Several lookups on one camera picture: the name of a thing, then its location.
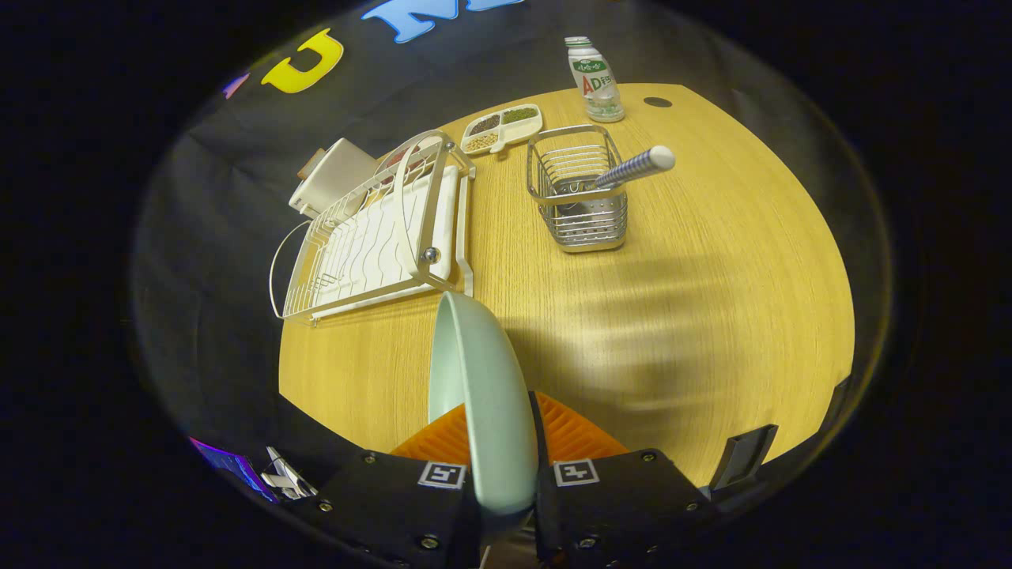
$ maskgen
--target plastic bottle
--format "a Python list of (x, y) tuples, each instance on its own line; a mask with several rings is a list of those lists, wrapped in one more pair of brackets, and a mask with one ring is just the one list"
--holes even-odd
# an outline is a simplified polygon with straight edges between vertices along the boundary
[(587, 104), (587, 114), (598, 123), (614, 123), (625, 116), (618, 85), (604, 56), (584, 35), (566, 38), (570, 71)]

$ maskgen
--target silver screw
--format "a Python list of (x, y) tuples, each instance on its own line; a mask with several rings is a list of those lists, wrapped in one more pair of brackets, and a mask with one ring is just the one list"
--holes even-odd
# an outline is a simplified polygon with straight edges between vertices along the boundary
[(423, 261), (429, 263), (437, 263), (439, 262), (439, 257), (440, 257), (439, 249), (436, 249), (435, 247), (429, 247), (424, 251), (422, 251)]

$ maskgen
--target round table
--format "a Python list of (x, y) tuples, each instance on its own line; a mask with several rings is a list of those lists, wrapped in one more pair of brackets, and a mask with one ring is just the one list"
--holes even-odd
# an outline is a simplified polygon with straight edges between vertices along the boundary
[[(680, 85), (620, 93), (626, 116), (605, 127), (622, 157), (653, 145), (677, 157), (672, 171), (625, 186), (624, 245), (563, 252), (525, 189), (526, 145), (473, 156), (475, 299), (506, 329), (528, 389), (629, 449), (662, 450), (702, 486), (730, 436), (778, 425), (768, 461), (817, 431), (851, 370), (850, 286), (819, 209), (758, 138)], [(459, 140), (478, 116), (521, 103), (540, 107), (544, 129), (591, 123), (573, 88), (438, 128)], [(281, 395), (389, 452), (426, 424), (438, 300), (423, 294), (316, 328), (285, 322)]]

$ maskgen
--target wire basket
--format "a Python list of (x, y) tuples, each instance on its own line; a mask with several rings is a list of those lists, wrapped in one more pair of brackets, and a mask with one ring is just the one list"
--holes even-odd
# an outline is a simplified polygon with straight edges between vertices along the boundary
[(621, 184), (590, 184), (620, 162), (608, 131), (596, 125), (553, 129), (527, 142), (527, 191), (564, 251), (614, 249), (625, 241), (628, 198)]
[[(468, 180), (475, 172), (474, 163), (440, 131), (398, 147), (372, 177), (307, 222), (283, 307), (278, 312), (275, 305), (275, 314), (315, 325), (338, 312), (427, 290), (453, 290), (447, 280), (451, 251), (471, 295), (463, 238)], [(273, 273), (272, 262), (271, 293)]]

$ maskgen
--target yellow letter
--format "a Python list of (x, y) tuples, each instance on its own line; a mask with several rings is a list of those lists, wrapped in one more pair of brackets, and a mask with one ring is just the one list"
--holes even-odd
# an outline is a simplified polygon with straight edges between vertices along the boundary
[(330, 70), (334, 69), (337, 62), (341, 60), (341, 56), (344, 55), (344, 46), (327, 35), (328, 31), (330, 31), (329, 27), (310, 37), (299, 47), (300, 52), (310, 49), (320, 54), (321, 60), (316, 67), (304, 73), (288, 65), (291, 58), (284, 58), (268, 71), (267, 75), (263, 76), (260, 84), (270, 83), (282, 92), (298, 93), (309, 89), (317, 81), (323, 79), (323, 76), (330, 73)]

